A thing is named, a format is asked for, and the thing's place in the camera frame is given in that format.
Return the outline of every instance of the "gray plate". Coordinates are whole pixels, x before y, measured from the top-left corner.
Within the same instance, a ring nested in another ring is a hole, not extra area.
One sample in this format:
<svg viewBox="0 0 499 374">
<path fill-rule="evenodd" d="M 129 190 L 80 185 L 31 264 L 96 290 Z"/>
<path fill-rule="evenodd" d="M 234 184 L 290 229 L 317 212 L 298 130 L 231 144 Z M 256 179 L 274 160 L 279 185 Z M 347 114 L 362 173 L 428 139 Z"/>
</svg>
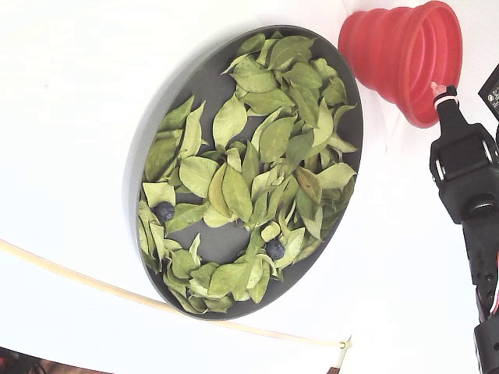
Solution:
<svg viewBox="0 0 499 374">
<path fill-rule="evenodd" d="M 359 91 L 357 89 L 356 81 L 353 78 L 352 71 L 347 66 L 338 50 L 329 41 L 324 39 L 322 36 L 315 34 L 313 31 L 297 26 L 262 27 L 240 35 L 217 51 L 210 53 L 206 59 L 201 62 L 193 70 L 193 72 L 191 72 L 191 75 L 186 79 L 180 91 L 175 95 L 173 101 L 171 101 L 171 104 L 166 112 L 178 107 L 192 94 L 196 97 L 193 108 L 197 108 L 202 101 L 206 101 L 204 112 L 201 117 L 201 126 L 203 130 L 203 139 L 210 142 L 210 144 L 202 146 L 200 152 L 214 149 L 214 141 L 211 135 L 211 126 L 214 116 L 217 114 L 223 103 L 232 96 L 235 90 L 234 80 L 228 74 L 221 76 L 220 73 L 224 71 L 228 64 L 232 61 L 239 45 L 244 40 L 258 33 L 265 33 L 266 37 L 270 37 L 270 35 L 272 35 L 275 31 L 280 31 L 285 37 L 290 35 L 302 35 L 304 37 L 315 38 L 311 48 L 313 58 L 325 58 L 327 63 L 338 71 L 339 77 L 345 83 L 349 103 L 357 103 L 355 109 L 343 115 L 338 126 L 338 133 L 343 139 L 349 141 L 354 146 L 361 148 L 363 140 L 362 107 L 360 105 Z M 167 104 L 165 102 L 157 102 L 156 105 L 164 107 Z M 246 127 L 241 134 L 236 137 L 236 139 L 251 139 L 254 130 L 262 122 L 262 120 L 263 118 L 261 117 L 248 117 Z M 346 154 L 345 162 L 358 171 L 360 150 L 355 153 Z M 177 203 L 200 202 L 201 198 L 196 196 L 192 196 L 190 194 L 177 194 Z M 185 312 L 176 298 L 170 293 L 168 288 L 163 283 L 162 275 L 160 273 L 154 274 L 154 272 L 149 270 L 145 264 L 144 269 L 147 271 L 150 281 L 153 283 L 161 297 L 169 304 L 176 307 L 179 311 L 200 319 L 237 318 L 263 308 L 265 305 L 270 304 L 291 288 L 293 284 L 295 284 L 307 272 L 307 270 L 313 265 L 313 263 L 315 263 L 320 254 L 324 251 L 324 248 L 326 248 L 326 245 L 331 240 L 331 237 L 336 231 L 340 221 L 341 217 L 333 226 L 329 235 L 324 239 L 324 242 L 311 256 L 296 265 L 288 266 L 284 269 L 283 282 L 280 282 L 279 280 L 271 280 L 269 282 L 267 292 L 260 304 L 255 304 L 252 300 L 235 302 L 234 305 L 229 308 L 227 314 L 207 312 L 203 315 L 191 315 L 190 313 Z M 250 239 L 250 233 L 246 232 L 245 228 L 237 228 L 234 224 L 226 224 L 221 228 L 213 229 L 209 228 L 203 221 L 193 224 L 184 230 L 174 232 L 168 237 L 179 242 L 183 248 L 189 248 L 190 243 L 198 232 L 201 233 L 201 246 L 198 253 L 203 260 L 215 261 L 218 263 L 233 262 L 238 257 L 239 252 L 246 249 Z"/>
</svg>

